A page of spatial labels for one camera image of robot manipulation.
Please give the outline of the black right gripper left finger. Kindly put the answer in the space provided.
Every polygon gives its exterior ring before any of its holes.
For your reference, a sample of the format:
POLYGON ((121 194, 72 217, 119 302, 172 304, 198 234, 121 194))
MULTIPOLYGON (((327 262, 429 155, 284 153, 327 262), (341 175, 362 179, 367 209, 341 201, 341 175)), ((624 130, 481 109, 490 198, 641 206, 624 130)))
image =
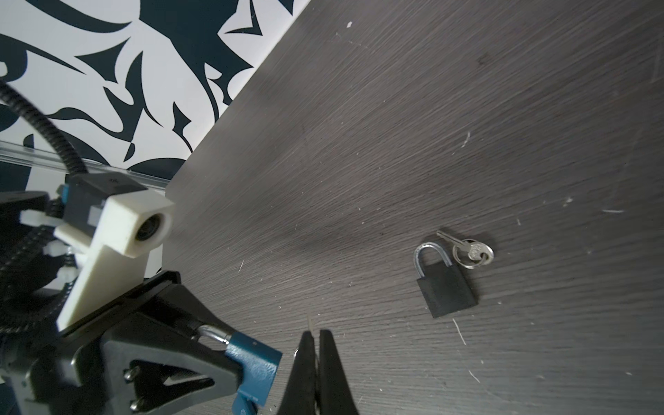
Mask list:
POLYGON ((316 414, 316 346, 310 331, 302 334, 278 415, 316 414))

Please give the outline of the small black padlock locked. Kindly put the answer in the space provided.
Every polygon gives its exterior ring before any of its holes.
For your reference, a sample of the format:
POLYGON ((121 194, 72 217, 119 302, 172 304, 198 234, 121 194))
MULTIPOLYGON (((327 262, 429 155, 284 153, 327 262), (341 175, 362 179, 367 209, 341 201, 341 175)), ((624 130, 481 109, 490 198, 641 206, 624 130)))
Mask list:
POLYGON ((414 250, 413 263, 418 273, 418 287, 433 318, 477 306, 469 282, 444 247, 435 242, 422 243, 414 250), (426 250, 435 252, 440 261, 426 265, 423 261, 426 250))

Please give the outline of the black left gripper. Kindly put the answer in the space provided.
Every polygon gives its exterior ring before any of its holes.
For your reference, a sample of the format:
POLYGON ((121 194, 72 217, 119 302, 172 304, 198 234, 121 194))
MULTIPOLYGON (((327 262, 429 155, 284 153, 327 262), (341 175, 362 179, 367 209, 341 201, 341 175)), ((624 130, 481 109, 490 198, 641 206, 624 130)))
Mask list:
POLYGON ((175 414, 233 395, 239 363, 197 342, 230 340, 224 323, 163 271, 73 328, 53 323, 1 342, 10 414, 175 414))

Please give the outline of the silver keys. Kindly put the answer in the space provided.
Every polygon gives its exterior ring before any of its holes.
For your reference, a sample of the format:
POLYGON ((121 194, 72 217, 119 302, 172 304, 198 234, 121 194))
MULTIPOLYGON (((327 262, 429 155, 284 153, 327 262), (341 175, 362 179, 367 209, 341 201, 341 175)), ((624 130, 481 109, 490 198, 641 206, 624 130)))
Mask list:
POLYGON ((437 230, 436 235, 451 243, 453 258, 465 269, 473 270, 487 266, 495 259, 493 249, 483 242, 472 239, 461 240, 442 230, 437 230))

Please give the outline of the blue padlock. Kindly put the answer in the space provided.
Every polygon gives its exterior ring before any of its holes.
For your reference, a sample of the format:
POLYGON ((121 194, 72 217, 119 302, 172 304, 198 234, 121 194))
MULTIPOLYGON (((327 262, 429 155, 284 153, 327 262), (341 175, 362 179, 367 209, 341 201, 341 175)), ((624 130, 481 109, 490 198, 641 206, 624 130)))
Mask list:
POLYGON ((273 387, 282 353, 241 332, 231 333, 218 326, 202 325, 199 335, 224 343, 226 357, 242 366, 242 381, 232 405, 235 415, 256 414, 273 387))

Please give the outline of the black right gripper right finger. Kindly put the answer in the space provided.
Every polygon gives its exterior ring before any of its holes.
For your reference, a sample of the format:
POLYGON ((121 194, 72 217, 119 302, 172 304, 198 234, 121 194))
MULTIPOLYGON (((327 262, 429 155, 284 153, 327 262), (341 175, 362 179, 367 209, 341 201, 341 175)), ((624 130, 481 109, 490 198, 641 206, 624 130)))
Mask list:
POLYGON ((322 415, 359 415, 330 330, 319 338, 319 410, 322 415))

